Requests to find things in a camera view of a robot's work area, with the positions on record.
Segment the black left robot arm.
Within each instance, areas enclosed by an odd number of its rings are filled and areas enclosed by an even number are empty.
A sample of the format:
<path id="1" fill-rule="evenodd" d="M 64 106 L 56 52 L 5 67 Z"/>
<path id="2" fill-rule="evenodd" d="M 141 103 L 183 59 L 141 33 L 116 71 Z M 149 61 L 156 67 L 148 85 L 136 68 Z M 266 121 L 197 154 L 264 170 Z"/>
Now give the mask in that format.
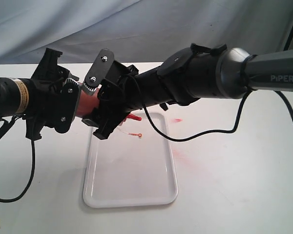
<path id="1" fill-rule="evenodd" d="M 62 52 L 47 48 L 31 78 L 0 77 L 0 139 L 17 119 L 26 122 L 26 138 L 42 138 L 43 127 L 66 133 L 81 94 L 78 77 L 58 65 Z"/>

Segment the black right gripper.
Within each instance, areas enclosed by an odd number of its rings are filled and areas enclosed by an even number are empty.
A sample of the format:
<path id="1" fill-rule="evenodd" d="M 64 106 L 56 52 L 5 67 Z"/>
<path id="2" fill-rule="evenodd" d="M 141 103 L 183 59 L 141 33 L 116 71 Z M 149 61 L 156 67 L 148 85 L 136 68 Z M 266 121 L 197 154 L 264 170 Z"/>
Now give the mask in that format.
<path id="1" fill-rule="evenodd" d="M 98 109 L 84 118 L 82 122 L 88 126 L 96 127 L 93 133 L 100 140 L 108 139 L 114 129 L 126 118 L 130 111 L 124 111 L 122 105 L 125 103 L 123 91 L 123 79 L 127 75 L 137 75 L 139 70 L 134 66 L 124 66 L 114 61 L 106 77 L 98 86 L 100 90 Z"/>

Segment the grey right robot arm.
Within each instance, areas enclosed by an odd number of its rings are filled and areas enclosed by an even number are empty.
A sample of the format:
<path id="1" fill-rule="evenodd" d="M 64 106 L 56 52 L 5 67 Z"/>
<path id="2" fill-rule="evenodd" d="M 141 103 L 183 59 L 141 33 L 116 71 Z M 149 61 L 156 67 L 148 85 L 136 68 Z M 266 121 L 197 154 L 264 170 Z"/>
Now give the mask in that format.
<path id="1" fill-rule="evenodd" d="M 245 101 L 255 90 L 293 92 L 293 50 L 250 55 L 226 45 L 207 48 L 192 44 L 160 66 L 140 73 L 116 61 L 103 49 L 84 78 L 83 91 L 96 95 L 98 107 L 82 114 L 94 135 L 107 139 L 130 112 L 159 105 L 187 106 L 201 98 Z"/>

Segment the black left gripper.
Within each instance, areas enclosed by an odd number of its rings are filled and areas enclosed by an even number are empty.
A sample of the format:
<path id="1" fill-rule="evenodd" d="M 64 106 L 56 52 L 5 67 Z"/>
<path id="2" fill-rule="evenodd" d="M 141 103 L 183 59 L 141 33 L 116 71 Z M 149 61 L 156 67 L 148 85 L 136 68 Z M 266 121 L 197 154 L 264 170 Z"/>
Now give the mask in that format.
<path id="1" fill-rule="evenodd" d="M 64 134 L 75 118 L 80 99 L 79 78 L 58 65 L 62 54 L 47 48 L 29 80 L 31 104 L 26 110 L 27 139 L 41 139 L 43 127 Z"/>

